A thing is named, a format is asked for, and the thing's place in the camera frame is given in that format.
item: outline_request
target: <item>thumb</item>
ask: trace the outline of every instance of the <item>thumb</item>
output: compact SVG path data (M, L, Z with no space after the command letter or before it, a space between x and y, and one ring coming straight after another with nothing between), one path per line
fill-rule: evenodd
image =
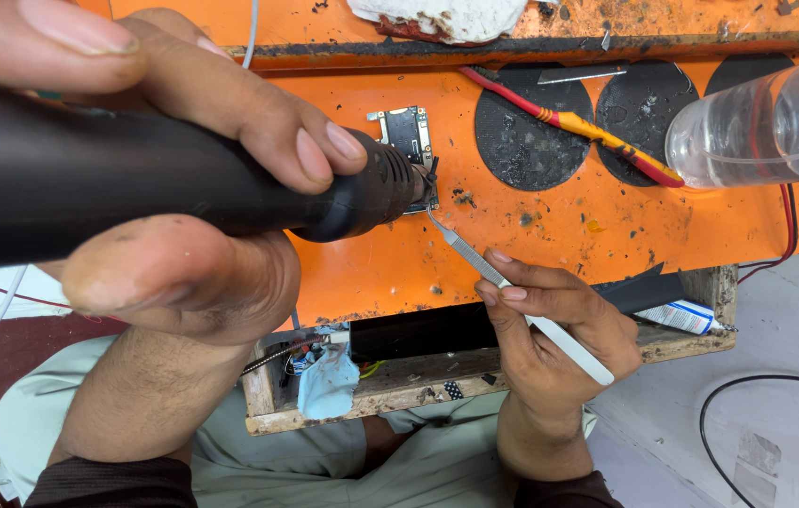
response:
M91 238L71 254L61 283L84 314L225 345L255 340L289 318L299 278L282 232L231 238L172 214Z
M513 364L530 364L536 351L525 316L506 306L499 298L499 290L491 282L481 279L474 283L474 290L484 300L504 359Z
M145 74L139 41L61 0L0 0L0 86L104 93Z

